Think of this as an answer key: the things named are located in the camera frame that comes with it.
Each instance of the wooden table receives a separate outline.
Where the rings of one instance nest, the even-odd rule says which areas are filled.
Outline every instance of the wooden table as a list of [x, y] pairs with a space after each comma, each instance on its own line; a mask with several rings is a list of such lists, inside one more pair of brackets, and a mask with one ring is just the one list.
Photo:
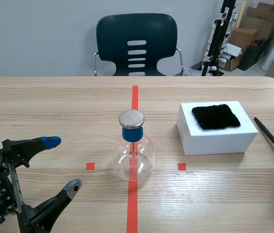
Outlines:
[[[274, 233], [274, 146], [266, 137], [259, 133], [245, 154], [185, 156], [175, 125], [182, 102], [239, 100], [274, 134], [274, 79], [0, 77], [0, 148], [6, 138], [63, 139], [17, 169], [25, 202], [36, 206], [83, 180], [52, 232], [126, 232], [128, 182], [113, 173], [110, 149], [133, 85], [155, 146], [152, 174], [138, 187], [138, 232]], [[15, 216], [0, 226], [7, 232], [19, 232]]]

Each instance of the black container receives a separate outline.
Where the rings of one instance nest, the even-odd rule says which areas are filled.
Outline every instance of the black container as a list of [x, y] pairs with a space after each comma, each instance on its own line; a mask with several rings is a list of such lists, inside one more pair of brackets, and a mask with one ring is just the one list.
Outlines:
[[256, 43], [249, 45], [240, 62], [239, 69], [248, 70], [252, 65], [257, 63], [260, 55], [266, 48], [266, 40], [260, 39]]

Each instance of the black foam pad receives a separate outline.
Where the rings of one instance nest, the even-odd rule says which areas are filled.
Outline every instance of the black foam pad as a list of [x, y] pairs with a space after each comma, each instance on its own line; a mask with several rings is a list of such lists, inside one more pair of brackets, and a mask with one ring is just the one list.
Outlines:
[[192, 113], [203, 130], [218, 130], [240, 126], [240, 121], [226, 104], [195, 107]]

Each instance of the round-bottom flask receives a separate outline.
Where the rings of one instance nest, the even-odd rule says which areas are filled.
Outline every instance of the round-bottom flask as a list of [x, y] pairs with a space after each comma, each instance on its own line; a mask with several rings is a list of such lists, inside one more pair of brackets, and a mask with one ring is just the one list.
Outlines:
[[113, 145], [113, 166], [115, 173], [126, 180], [146, 179], [154, 165], [152, 141], [143, 133], [144, 115], [129, 109], [119, 116], [122, 135]]

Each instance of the floor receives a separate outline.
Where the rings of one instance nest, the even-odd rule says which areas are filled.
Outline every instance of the floor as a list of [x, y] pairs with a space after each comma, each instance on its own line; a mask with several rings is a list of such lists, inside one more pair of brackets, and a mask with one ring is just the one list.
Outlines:
[[263, 61], [263, 59], [260, 58], [260, 60], [254, 64], [252, 67], [250, 67], [248, 70], [240, 70], [238, 68], [232, 70], [232, 71], [224, 71], [220, 70], [224, 73], [223, 76], [265, 76], [266, 71], [263, 71], [260, 69], [260, 64]]

